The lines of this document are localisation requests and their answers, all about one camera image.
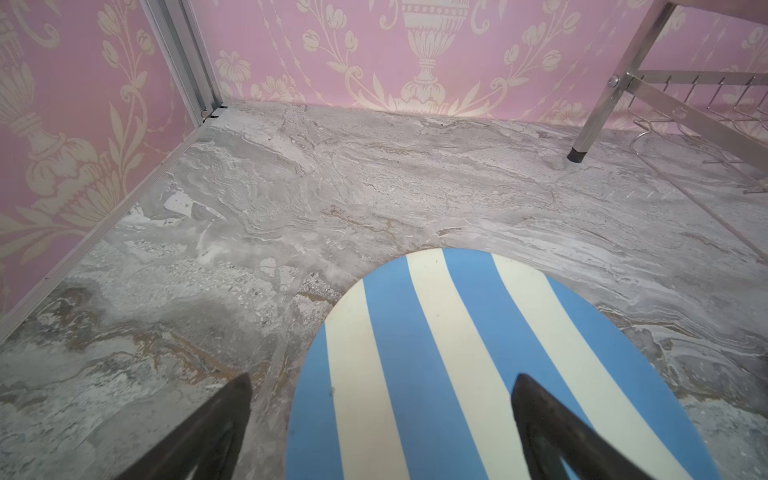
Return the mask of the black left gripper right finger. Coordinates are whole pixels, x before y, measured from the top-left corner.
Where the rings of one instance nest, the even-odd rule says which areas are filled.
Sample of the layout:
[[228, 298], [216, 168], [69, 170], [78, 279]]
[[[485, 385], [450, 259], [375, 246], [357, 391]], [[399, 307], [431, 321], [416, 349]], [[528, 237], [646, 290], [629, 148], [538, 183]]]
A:
[[511, 406], [531, 478], [649, 477], [531, 376], [517, 377]]

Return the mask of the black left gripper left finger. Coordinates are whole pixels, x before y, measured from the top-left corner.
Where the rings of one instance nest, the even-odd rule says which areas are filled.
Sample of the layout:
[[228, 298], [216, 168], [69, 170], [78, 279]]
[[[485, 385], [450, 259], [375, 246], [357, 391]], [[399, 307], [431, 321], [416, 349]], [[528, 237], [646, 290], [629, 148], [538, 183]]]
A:
[[250, 417], [251, 380], [243, 373], [224, 385], [120, 479], [231, 479]]

